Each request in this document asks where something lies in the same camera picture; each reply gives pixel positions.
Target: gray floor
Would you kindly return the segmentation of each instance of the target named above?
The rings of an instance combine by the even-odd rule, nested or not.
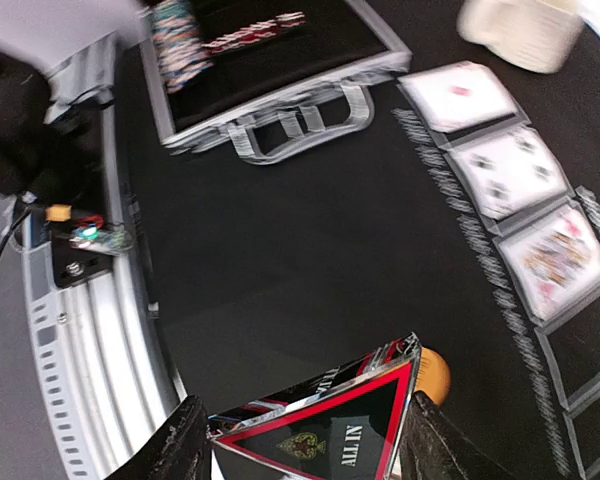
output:
[[[0,199],[0,233],[7,205]],[[0,480],[64,480],[33,363],[21,269],[20,255],[7,247],[0,262]]]

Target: black felt table surface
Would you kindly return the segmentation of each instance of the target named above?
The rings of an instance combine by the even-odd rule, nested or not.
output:
[[[370,4],[413,50],[412,71],[461,60],[490,67],[572,185],[600,203],[600,40],[592,31],[560,73],[541,76],[463,42],[455,30],[460,1]],[[415,331],[449,363],[444,412],[480,449],[519,478],[557,479],[555,445],[562,445],[569,477],[579,477],[534,325],[517,301],[548,381],[553,453],[495,287],[463,236],[459,212],[392,113],[409,109],[394,84],[374,88],[376,118],[365,131],[265,168],[242,162],[229,144],[170,157],[157,140],[137,49],[121,64],[121,86],[118,135],[150,243],[161,334],[187,389],[210,412]],[[586,315],[600,328],[595,305]],[[569,352],[572,339],[564,342],[561,352]],[[596,364],[596,354],[583,349],[578,363],[591,355]],[[574,424],[588,428],[583,439],[600,431],[582,421],[600,421],[597,411],[579,418]],[[597,447],[586,450],[585,467],[598,455]]]

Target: white mug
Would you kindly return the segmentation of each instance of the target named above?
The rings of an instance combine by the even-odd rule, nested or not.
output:
[[[538,73],[562,67],[583,26],[578,0],[467,0],[458,18],[462,38]]]

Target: stack of poker chips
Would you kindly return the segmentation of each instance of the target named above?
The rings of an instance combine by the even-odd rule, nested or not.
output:
[[[237,32],[228,33],[216,38],[203,46],[209,50],[211,55],[220,55],[225,52],[240,50],[245,47],[262,43],[279,35],[287,33],[305,23],[302,12],[284,13],[271,20],[252,23]]]
[[[164,0],[150,18],[160,74],[167,92],[175,93],[213,63],[187,2]]]

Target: card outline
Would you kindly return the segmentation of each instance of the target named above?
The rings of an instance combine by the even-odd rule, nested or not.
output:
[[[547,326],[548,324],[554,322],[556,319],[560,318],[562,315],[568,313],[570,310],[575,308],[576,305],[591,303],[591,298],[590,298],[591,294],[593,292],[596,292],[597,289],[599,288],[600,278],[592,281],[591,285],[589,285],[588,288],[586,288],[582,292],[580,292],[579,295],[577,295],[575,298],[573,298],[569,303],[565,304],[560,310],[556,311],[551,317],[544,320],[542,318],[539,318],[537,315],[535,315],[533,313],[533,309],[531,308],[530,302],[527,299],[527,295],[525,294],[525,289],[522,286],[522,282],[518,278],[518,274],[516,273],[512,263],[508,260],[508,256],[504,251],[503,244],[512,242],[513,239],[515,239],[516,237],[523,237],[524,236],[523,234],[527,230],[534,228],[534,225],[536,225],[536,224],[540,224],[541,225],[540,228],[544,227],[545,224],[548,224],[553,220],[553,218],[551,218],[552,216],[556,215],[561,209],[563,209],[567,206],[577,210],[582,215],[584,220],[587,222],[587,225],[589,226],[596,243],[600,247],[600,242],[598,241],[598,237],[595,235],[594,228],[591,226],[591,223],[589,222],[589,217],[587,217],[587,215],[585,214],[580,203],[578,203],[572,199],[565,199],[564,203],[557,205],[554,210],[550,211],[549,213],[547,213],[546,215],[537,219],[534,222],[525,224],[523,228],[516,230],[515,232],[511,233],[510,235],[508,235],[506,237],[496,237],[493,239],[493,244],[495,245],[496,250],[498,250],[498,253],[502,257],[502,260],[503,260],[504,264],[506,265],[507,271],[509,272],[509,275],[511,276],[515,290],[518,293],[518,296],[520,297],[520,299],[522,301],[522,304],[524,306],[527,316],[529,317],[529,320],[531,320],[531,322],[533,322],[535,325],[540,326],[540,327]]]
[[[498,132],[493,132],[491,135],[488,135],[488,136],[486,135],[485,137],[475,139],[471,142],[467,142],[466,144],[462,145],[462,149],[472,148],[476,145],[480,145],[482,143],[486,143],[487,141],[493,140],[494,138],[509,135],[513,130],[520,129],[520,128],[528,130],[528,131],[532,131],[535,134],[537,134],[538,137],[540,137],[540,139],[542,139],[542,136],[538,133],[538,131],[536,129],[531,128],[527,125],[515,125],[509,129],[505,129],[505,130],[498,131]],[[473,188],[471,187],[471,182],[470,182],[469,178],[464,173],[464,170],[460,166],[459,162],[453,157],[454,150],[457,151],[458,149],[453,148],[453,149],[447,151],[446,153],[443,153],[442,156],[446,160],[446,162],[449,164],[449,166],[451,167],[451,170],[453,170],[456,177],[460,180],[460,183],[462,183],[462,186],[464,187],[469,198],[471,199],[472,203],[474,204],[474,209],[475,209],[476,213],[478,214],[478,216],[480,217],[480,219],[482,220],[482,223],[484,224],[485,228],[487,229],[488,232],[492,233],[493,235],[496,235],[499,237],[506,237],[508,235],[511,235],[512,233],[516,232],[517,230],[522,229],[527,224],[532,223],[532,222],[544,217],[545,215],[548,215],[552,211],[556,210],[566,200],[575,198],[575,190],[573,189],[573,186],[571,185],[569,178],[567,178],[567,175],[564,173],[564,170],[562,168],[562,165],[560,164],[560,161],[554,155],[559,173],[562,176],[562,179],[565,184],[564,191],[558,192],[558,193],[551,195],[543,200],[540,200],[539,202],[536,202],[527,207],[524,207],[523,209],[518,210],[515,213],[513,213],[513,214],[509,215],[508,217],[505,217],[501,220],[495,220],[491,217],[487,217],[480,210],[480,204],[478,203],[478,201],[476,199],[477,197],[473,191]]]
[[[600,385],[597,387],[596,391],[591,393],[586,401],[578,405],[573,411],[562,413],[567,426],[567,435],[569,437],[569,442],[571,443],[571,450],[573,451],[576,466],[578,467],[578,473],[583,480],[591,480],[600,472],[600,456],[588,467],[584,466],[582,455],[580,453],[580,444],[578,443],[578,433],[576,432],[573,421],[597,400],[600,400]]]
[[[592,296],[593,295],[595,295],[595,298],[593,298],[589,303],[577,304],[571,310],[564,312],[548,325],[535,328],[535,333],[538,337],[538,341],[540,342],[540,347],[542,348],[542,352],[544,353],[547,364],[549,365],[549,372],[551,373],[551,378],[556,389],[556,394],[558,395],[558,400],[560,405],[562,405],[562,407],[568,412],[577,409],[580,404],[586,402],[587,398],[591,395],[591,392],[595,392],[600,388],[600,371],[591,377],[587,382],[578,387],[577,390],[567,396],[564,384],[562,382],[560,366],[558,365],[558,361],[553,353],[549,336],[563,325],[569,323],[576,315],[584,311],[586,308],[589,308],[600,298],[600,284],[598,285],[597,289],[592,292]]]
[[[527,125],[531,124],[531,120],[529,119],[529,116],[523,110],[520,103],[518,103],[518,101],[514,98],[514,96],[511,95],[511,93],[505,88],[506,93],[510,96],[512,103],[516,107],[516,110],[514,112],[512,112],[512,114],[511,114],[511,115],[513,115],[513,117],[508,118],[506,120],[502,120],[502,121],[496,123],[495,125],[491,125],[490,127],[485,127],[485,128],[479,129],[475,132],[469,133],[467,135],[463,135],[463,136],[457,138],[456,140],[450,140],[449,136],[446,133],[438,132],[437,130],[434,130],[433,127],[431,127],[429,125],[429,123],[427,122],[427,118],[424,115],[422,109],[418,106],[418,100],[416,98],[417,96],[414,96],[409,92],[408,88],[402,83],[402,79],[404,79],[406,77],[412,77],[414,75],[431,73],[435,70],[446,68],[446,67],[452,67],[454,65],[458,65],[461,63],[464,63],[464,62],[458,62],[456,64],[445,65],[442,67],[434,68],[431,70],[426,70],[423,72],[417,72],[417,73],[410,74],[410,75],[403,75],[402,77],[399,77],[397,79],[398,80],[398,83],[397,83],[398,89],[401,91],[401,93],[407,99],[407,102],[409,103],[411,108],[414,110],[414,112],[416,112],[418,114],[418,117],[420,117],[422,124],[425,126],[425,128],[429,132],[429,136],[431,137],[431,139],[433,140],[433,142],[436,144],[436,146],[439,149],[448,151],[453,148],[458,148],[460,146],[464,146],[467,143],[470,143],[470,142],[473,142],[476,140],[480,140],[482,137],[497,134],[498,132],[500,132],[502,130],[509,130],[516,126],[527,126]],[[503,117],[496,117],[496,118],[492,118],[492,119],[488,119],[488,120],[483,120],[482,122],[469,125],[465,128],[477,127],[481,124],[495,121],[498,118],[503,118]]]

